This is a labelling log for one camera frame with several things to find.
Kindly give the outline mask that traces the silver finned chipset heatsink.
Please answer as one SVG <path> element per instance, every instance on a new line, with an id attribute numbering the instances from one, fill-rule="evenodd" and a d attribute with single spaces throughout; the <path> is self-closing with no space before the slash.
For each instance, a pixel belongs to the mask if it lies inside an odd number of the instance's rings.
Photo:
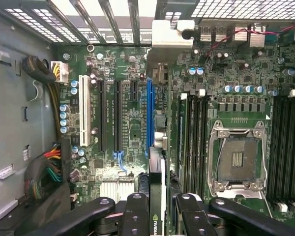
<path id="1" fill-rule="evenodd" d="M 100 197 L 108 197 L 118 203 L 120 200 L 127 199 L 129 194 L 135 192 L 135 183 L 114 181 L 103 182 L 100 185 Z"/>

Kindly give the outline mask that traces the metal socket cover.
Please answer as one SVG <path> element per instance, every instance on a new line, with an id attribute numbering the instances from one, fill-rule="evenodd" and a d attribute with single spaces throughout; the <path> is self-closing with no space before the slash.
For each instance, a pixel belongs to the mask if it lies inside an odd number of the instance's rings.
<path id="1" fill-rule="evenodd" d="M 220 192 L 216 192 L 217 197 L 227 198 L 227 199 L 234 199 L 237 196 L 242 196 L 246 199 L 262 199 L 261 191 L 252 191 L 252 190 L 244 190 L 244 189 L 231 189 L 231 190 L 224 190 Z"/>

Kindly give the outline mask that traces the CPU socket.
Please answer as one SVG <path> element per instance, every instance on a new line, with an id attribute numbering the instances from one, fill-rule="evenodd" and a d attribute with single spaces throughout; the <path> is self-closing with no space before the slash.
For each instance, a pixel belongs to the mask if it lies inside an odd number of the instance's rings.
<path id="1" fill-rule="evenodd" d="M 263 121 L 231 127 L 216 120 L 207 145 L 207 185 L 211 196 L 231 189 L 263 193 L 267 182 L 266 149 Z"/>

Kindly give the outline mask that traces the black RAM slot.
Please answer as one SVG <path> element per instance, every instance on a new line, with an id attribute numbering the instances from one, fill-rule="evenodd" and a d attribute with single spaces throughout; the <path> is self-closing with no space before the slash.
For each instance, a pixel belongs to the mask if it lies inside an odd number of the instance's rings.
<path id="1" fill-rule="evenodd" d="M 208 97 L 205 96 L 203 99 L 203 185 L 202 185 L 202 196 L 205 195 L 206 188 L 206 157 L 207 157 L 207 109 L 208 109 Z"/>
<path id="2" fill-rule="evenodd" d="M 280 211 L 287 212 L 287 206 L 284 203 L 284 148 L 285 148 L 285 112 L 286 112 L 286 100 L 282 99 L 281 102 L 281 122 L 280 122 Z"/>
<path id="3" fill-rule="evenodd" d="M 190 124 L 189 124 L 189 173 L 188 192 L 193 191 L 193 126 L 194 126 L 194 97 L 189 96 Z"/>
<path id="4" fill-rule="evenodd" d="M 277 161 L 277 106 L 279 97 L 273 98 L 273 119 L 272 119 L 272 136 L 271 136 L 271 160 L 272 160 L 272 172 L 271 172 L 271 205 L 272 208 L 276 208 L 276 161 Z"/>
<path id="5" fill-rule="evenodd" d="M 195 99 L 195 145 L 194 145 L 194 154 L 195 154 L 195 193 L 201 194 L 201 119 L 202 119 L 202 99 Z"/>
<path id="6" fill-rule="evenodd" d="M 288 135 L 288 168 L 287 168 L 287 181 L 288 181 L 288 187 L 287 187 L 287 203 L 288 203 L 288 209 L 290 209 L 290 204 L 291 204 L 291 167 L 292 167 L 292 144 L 293 144 L 293 114 L 294 114 L 294 105 L 293 105 L 293 100 L 295 97 L 290 96 L 289 97 L 289 110 L 288 110 L 288 115 L 289 115 L 289 135 Z"/>

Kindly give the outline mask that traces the green motherboard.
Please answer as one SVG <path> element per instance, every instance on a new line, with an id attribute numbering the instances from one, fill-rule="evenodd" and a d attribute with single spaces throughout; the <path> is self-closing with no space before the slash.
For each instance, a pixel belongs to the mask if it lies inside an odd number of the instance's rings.
<path id="1" fill-rule="evenodd" d="M 291 167 L 291 204 L 287 203 L 287 168 L 289 135 L 289 97 L 295 97 L 295 41 L 281 44 L 267 42 L 263 48 L 221 46 L 212 56 L 206 56 L 208 45 L 182 52 L 168 65 L 170 82 L 156 86 L 155 108 L 167 116 L 170 148 L 166 154 L 167 209 L 170 232 L 174 231 L 174 198 L 188 192 L 189 173 L 189 96 L 208 97 L 207 143 L 213 123 L 221 120 L 225 126 L 243 127 L 264 122 L 267 130 L 267 182 L 262 199 L 231 199 L 280 222 L 295 227 L 295 99 L 293 100 L 293 152 Z M 100 196 L 103 182 L 135 183 L 139 174 L 148 174 L 146 157 L 147 125 L 147 49 L 139 47 L 62 46 L 57 60 L 68 64 L 68 84 L 59 91 L 59 126 L 66 143 L 66 156 L 72 168 L 73 202 L 81 206 Z M 79 75 L 89 76 L 91 144 L 80 146 Z M 106 84 L 106 150 L 99 151 L 98 81 Z M 138 100 L 130 99 L 130 83 L 138 82 Z M 114 82 L 122 84 L 122 150 L 114 151 Z M 276 208 L 271 205 L 271 136 L 273 98 L 279 97 L 277 110 Z M 281 102 L 286 100 L 284 148 L 284 203 L 287 212 L 280 211 L 280 122 Z M 203 185 L 203 139 L 201 128 L 201 188 Z M 193 152 L 195 150 L 193 126 Z M 193 153 L 193 191 L 195 193 L 195 154 Z M 211 196 L 207 185 L 205 195 L 197 194 L 208 203 Z"/>

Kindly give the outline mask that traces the black long expansion slot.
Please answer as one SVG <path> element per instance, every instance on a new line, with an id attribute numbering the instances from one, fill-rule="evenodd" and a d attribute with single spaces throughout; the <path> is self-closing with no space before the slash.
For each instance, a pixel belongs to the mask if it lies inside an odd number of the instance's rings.
<path id="1" fill-rule="evenodd" d="M 98 81 L 98 96 L 99 96 L 99 151 L 106 150 L 106 84 L 104 80 Z"/>
<path id="2" fill-rule="evenodd" d="M 114 151 L 122 150 L 122 84 L 114 82 Z"/>

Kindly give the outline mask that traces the blue expansion slot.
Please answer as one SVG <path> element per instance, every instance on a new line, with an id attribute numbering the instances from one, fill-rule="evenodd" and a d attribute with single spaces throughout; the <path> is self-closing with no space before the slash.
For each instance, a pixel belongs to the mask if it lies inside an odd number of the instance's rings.
<path id="1" fill-rule="evenodd" d="M 154 107 L 155 107 L 155 89 L 151 79 L 147 80 L 147 132 L 146 132 L 146 157 L 148 150 L 154 142 Z"/>

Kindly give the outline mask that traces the white expansion slot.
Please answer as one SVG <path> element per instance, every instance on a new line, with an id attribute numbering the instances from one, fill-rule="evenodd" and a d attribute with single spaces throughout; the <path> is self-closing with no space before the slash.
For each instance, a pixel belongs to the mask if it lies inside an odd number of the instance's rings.
<path id="1" fill-rule="evenodd" d="M 80 146 L 88 147 L 91 144 L 91 122 L 89 76 L 87 75 L 79 75 L 79 122 Z"/>

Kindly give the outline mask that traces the black short expansion slot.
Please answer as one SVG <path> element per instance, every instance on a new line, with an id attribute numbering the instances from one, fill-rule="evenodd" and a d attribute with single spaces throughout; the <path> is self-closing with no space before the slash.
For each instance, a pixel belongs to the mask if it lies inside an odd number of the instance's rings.
<path id="1" fill-rule="evenodd" d="M 135 80 L 132 80 L 130 83 L 130 99 L 131 101 L 138 100 L 138 82 Z"/>

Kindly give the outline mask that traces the black open PC case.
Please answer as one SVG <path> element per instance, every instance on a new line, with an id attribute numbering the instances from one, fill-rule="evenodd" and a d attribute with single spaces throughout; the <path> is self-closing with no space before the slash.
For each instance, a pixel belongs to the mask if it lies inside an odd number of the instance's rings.
<path id="1" fill-rule="evenodd" d="M 100 197 L 73 202 L 62 83 L 50 67 L 58 49 L 148 50 L 154 20 L 193 20 L 183 37 L 193 39 L 191 49 L 208 45 L 206 56 L 223 45 L 251 48 L 254 23 L 265 26 L 265 45 L 295 41 L 295 0 L 0 0 L 0 236 L 24 236 Z M 200 26 L 224 26 L 227 37 L 201 42 Z M 247 27 L 246 42 L 233 41 L 235 26 Z"/>

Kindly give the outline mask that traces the white power connector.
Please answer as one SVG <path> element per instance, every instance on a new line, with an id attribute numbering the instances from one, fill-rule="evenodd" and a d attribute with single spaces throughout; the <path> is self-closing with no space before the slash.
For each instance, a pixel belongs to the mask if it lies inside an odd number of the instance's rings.
<path id="1" fill-rule="evenodd" d="M 62 61 L 51 61 L 50 67 L 52 73 L 56 77 L 56 82 L 68 84 L 69 69 L 67 63 L 64 63 Z"/>

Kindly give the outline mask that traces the silver rear port block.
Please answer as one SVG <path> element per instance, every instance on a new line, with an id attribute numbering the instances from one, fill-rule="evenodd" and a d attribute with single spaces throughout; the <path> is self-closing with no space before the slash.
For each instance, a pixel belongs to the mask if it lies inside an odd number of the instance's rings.
<path id="1" fill-rule="evenodd" d="M 219 42 L 227 37 L 227 28 L 224 26 L 200 26 L 201 42 Z"/>
<path id="2" fill-rule="evenodd" d="M 265 32 L 266 27 L 262 23 L 254 23 L 250 26 L 249 47 L 263 48 L 265 45 L 265 35 L 260 34 Z"/>
<path id="3" fill-rule="evenodd" d="M 247 27 L 244 26 L 235 26 L 235 31 L 238 31 L 236 34 L 233 35 L 234 42 L 246 42 L 247 41 Z"/>

